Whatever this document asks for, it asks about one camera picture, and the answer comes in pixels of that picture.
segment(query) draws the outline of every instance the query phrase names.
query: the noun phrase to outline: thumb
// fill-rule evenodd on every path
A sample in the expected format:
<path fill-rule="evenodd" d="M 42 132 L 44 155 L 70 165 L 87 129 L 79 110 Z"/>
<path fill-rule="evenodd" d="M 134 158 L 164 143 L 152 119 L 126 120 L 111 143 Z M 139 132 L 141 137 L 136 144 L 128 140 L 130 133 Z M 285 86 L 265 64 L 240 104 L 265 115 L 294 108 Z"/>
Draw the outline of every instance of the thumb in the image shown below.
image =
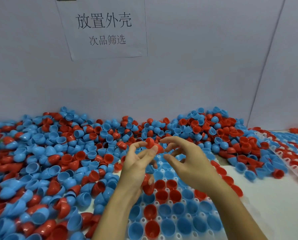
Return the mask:
<path fill-rule="evenodd" d="M 174 156 L 170 154 L 164 154 L 163 158 L 173 167 L 175 172 L 178 174 L 179 169 L 183 167 L 183 163 L 179 162 Z"/>
<path fill-rule="evenodd" d="M 154 159 L 157 152 L 158 147 L 156 145 L 154 145 L 151 149 L 148 149 L 146 155 L 144 155 L 143 158 L 140 159 L 141 166 L 143 168 L 146 168 L 146 166 Z"/>

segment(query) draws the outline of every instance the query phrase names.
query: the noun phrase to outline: white wall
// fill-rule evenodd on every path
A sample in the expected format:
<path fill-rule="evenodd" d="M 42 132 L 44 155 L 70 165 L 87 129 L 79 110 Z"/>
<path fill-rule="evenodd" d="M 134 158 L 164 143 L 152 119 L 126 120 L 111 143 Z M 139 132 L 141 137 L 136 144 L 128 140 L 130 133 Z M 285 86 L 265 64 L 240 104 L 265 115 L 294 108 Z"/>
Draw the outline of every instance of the white wall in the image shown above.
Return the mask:
<path fill-rule="evenodd" d="M 298 0 L 286 0 L 248 126 L 298 127 Z"/>
<path fill-rule="evenodd" d="M 145 0 L 148 57 L 72 62 L 55 0 L 0 0 L 0 120 L 61 106 L 93 118 L 247 119 L 283 0 Z"/>

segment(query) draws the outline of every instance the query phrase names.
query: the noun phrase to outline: paper sign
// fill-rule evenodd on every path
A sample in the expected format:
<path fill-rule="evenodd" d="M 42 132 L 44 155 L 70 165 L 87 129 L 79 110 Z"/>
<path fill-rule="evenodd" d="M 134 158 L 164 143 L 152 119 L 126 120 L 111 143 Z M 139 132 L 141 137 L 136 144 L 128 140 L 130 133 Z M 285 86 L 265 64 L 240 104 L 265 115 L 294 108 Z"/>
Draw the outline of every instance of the paper sign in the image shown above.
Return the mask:
<path fill-rule="evenodd" d="M 148 55 L 144 0 L 56 3 L 72 60 Z"/>

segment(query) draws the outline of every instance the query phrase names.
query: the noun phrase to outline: white table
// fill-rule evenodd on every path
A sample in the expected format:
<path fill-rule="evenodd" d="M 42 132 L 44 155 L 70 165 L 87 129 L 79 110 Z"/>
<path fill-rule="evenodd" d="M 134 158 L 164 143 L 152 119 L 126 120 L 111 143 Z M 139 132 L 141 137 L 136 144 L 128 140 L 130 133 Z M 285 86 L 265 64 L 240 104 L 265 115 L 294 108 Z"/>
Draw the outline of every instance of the white table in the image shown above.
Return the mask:
<path fill-rule="evenodd" d="M 249 201 L 254 208 L 248 210 L 252 211 L 252 216 L 269 240 L 298 239 L 298 178 L 292 172 L 282 179 L 257 178 L 251 183 L 237 173 L 234 167 L 223 166 L 223 168 L 242 189 L 244 193 L 242 201 Z"/>

